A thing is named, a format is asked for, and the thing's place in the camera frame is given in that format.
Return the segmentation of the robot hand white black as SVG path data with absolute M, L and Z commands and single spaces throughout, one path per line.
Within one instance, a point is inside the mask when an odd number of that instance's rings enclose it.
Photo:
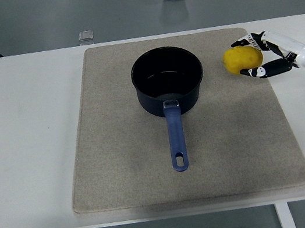
M 271 31 L 260 34 L 249 33 L 235 41 L 231 47 L 251 46 L 261 51 L 272 51 L 279 59 L 267 62 L 254 69 L 242 69 L 241 74 L 257 78 L 269 78 L 290 71 L 292 68 L 305 68 L 305 45 L 285 35 Z

